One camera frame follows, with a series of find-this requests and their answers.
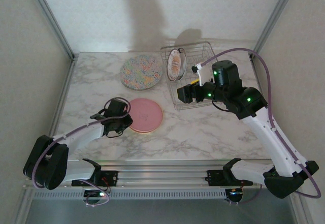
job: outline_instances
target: sprinkle-patterned coaster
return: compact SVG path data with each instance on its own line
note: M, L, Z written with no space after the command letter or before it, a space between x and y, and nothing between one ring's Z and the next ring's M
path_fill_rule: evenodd
M160 61L149 55L139 55L127 60L120 70L122 84L133 90L145 90L155 86L162 74Z

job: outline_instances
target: pink plate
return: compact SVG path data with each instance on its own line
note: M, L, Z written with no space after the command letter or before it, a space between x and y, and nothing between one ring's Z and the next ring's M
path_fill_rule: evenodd
M161 107L152 100L138 98L130 101L130 116L133 123L130 128L139 133L148 133L158 128L163 120Z

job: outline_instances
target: white wall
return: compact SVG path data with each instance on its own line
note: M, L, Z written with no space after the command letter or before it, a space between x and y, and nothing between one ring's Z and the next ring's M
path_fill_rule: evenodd
M307 203L314 223L325 223L325 0L289 0L261 56L271 73L275 118L319 165L314 177L323 197ZM260 66L258 73L265 77ZM316 194L310 182L303 190Z
M0 223L9 220L22 169L48 134L69 59L35 0L0 0Z
M116 52L159 50L179 35L251 48L278 0L47 1L74 52Z

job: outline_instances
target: metal wire rack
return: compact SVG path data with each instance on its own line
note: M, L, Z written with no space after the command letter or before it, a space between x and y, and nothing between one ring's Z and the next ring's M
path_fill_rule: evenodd
M177 96L177 89L181 88L187 84L190 84L191 81L198 79L198 74L194 74L192 72L191 67L198 64L199 62L206 61L207 59L213 57L215 54L213 52L213 49L211 47L211 44L209 42L198 42L198 43L191 43L191 44L184 44L184 45L177 45L177 46L165 46L160 49L161 58L164 62L164 67L166 71L167 63L168 63L168 56L170 52L173 49L183 48L186 52L186 71L184 76L177 81L170 81L167 77L167 73L165 72L165 77L167 80L167 86L169 89L169 92L171 94L171 98L174 104L175 110L184 110L184 109L190 109L195 107L201 107L201 106L207 106L211 105L211 101L202 101L199 103L196 103L193 101L190 104L185 104L181 102L178 99ZM211 76L212 76L212 68L211 65L208 65L211 70Z

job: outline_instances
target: marble countertop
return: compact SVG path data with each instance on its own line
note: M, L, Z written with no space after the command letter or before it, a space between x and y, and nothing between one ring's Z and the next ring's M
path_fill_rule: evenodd
M76 158L92 160L122 159L268 159L255 134L233 114L204 106L176 111L163 76L153 88L134 91L120 82L119 70L123 63L139 54L149 54L161 60L159 53L86 52L80 53L71 86L62 112L58 133L90 121L89 117L103 108L113 97L148 98L158 102L164 111L161 126L148 134L131 129L121 137L101 137L87 147L77 150ZM245 52L226 54L237 64L244 86L257 88L255 76Z

